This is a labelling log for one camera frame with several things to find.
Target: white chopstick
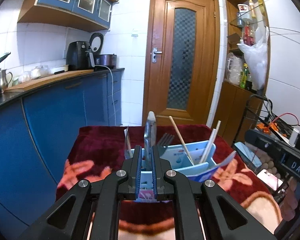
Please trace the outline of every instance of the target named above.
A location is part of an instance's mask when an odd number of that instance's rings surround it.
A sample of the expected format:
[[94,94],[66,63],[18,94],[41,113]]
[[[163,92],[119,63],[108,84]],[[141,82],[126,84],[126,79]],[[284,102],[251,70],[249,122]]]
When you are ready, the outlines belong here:
[[179,129],[178,129],[176,123],[174,122],[172,116],[169,116],[169,119],[170,119],[170,121],[171,121],[171,123],[172,123],[172,125],[173,125],[173,127],[174,127],[174,129],[175,129],[175,131],[176,131],[176,133],[178,135],[178,137],[179,137],[179,140],[180,140],[180,142],[181,142],[181,144],[182,144],[182,146],[183,146],[186,154],[188,155],[188,158],[189,158],[190,162],[192,163],[192,165],[194,165],[194,162],[193,162],[193,160],[192,160],[192,158],[190,156],[190,153],[189,153],[189,151],[188,151],[188,149],[186,147],[185,141],[183,140],[183,138],[181,136],[181,133],[179,132]]
[[217,134],[218,134],[218,131],[219,131],[219,128],[220,128],[220,124],[221,124],[221,121],[219,120],[218,123],[217,123],[216,128],[212,130],[212,132],[210,134],[209,141],[207,143],[206,148],[204,149],[204,152],[201,156],[201,159],[200,159],[199,163],[203,163],[207,160],[209,152],[210,152],[211,147],[212,147],[212,144],[214,143],[214,141],[217,137]]

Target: wooden door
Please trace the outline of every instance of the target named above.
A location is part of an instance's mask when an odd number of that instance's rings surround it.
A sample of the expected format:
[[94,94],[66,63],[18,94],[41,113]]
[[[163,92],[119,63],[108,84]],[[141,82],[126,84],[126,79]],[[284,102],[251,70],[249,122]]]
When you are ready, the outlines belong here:
[[[218,0],[150,0],[143,124],[206,123],[219,53]],[[152,51],[157,48],[153,62]]]

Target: fork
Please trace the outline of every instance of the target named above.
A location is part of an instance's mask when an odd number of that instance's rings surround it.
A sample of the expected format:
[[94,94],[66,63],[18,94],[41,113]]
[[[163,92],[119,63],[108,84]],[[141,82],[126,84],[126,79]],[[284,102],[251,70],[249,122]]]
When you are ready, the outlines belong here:
[[157,146],[162,147],[164,151],[159,151],[159,155],[162,156],[164,152],[166,151],[167,147],[170,145],[170,143],[173,141],[174,135],[171,135],[169,133],[165,133],[161,139],[158,141]]

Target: smartphone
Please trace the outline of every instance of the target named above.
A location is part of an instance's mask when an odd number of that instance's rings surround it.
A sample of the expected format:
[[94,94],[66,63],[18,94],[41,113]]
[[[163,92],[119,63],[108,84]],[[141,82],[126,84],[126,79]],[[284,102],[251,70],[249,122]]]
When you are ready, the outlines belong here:
[[260,171],[257,177],[261,179],[264,183],[266,183],[273,190],[277,190],[283,183],[281,179],[278,179],[276,176],[271,174],[266,169]]

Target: light blue container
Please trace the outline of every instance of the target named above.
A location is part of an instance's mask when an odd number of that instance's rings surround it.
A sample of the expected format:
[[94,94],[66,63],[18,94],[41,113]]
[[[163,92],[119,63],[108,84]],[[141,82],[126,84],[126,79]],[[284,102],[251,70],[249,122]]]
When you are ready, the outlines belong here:
[[[171,168],[186,175],[189,179],[203,182],[206,179],[210,179],[215,170],[210,169],[215,166],[212,156],[216,150],[215,144],[212,145],[211,150],[208,154],[207,161],[204,163],[199,163],[202,153],[207,146],[208,141],[186,143],[186,147],[190,152],[190,155],[194,161],[195,165],[192,165],[188,156],[183,150],[181,144],[168,146],[165,153],[161,158],[166,159],[170,162]],[[145,166],[145,161],[142,161],[142,167]],[[140,180],[140,193],[137,202],[156,202],[154,199],[153,185],[152,185],[152,171],[141,171]]]

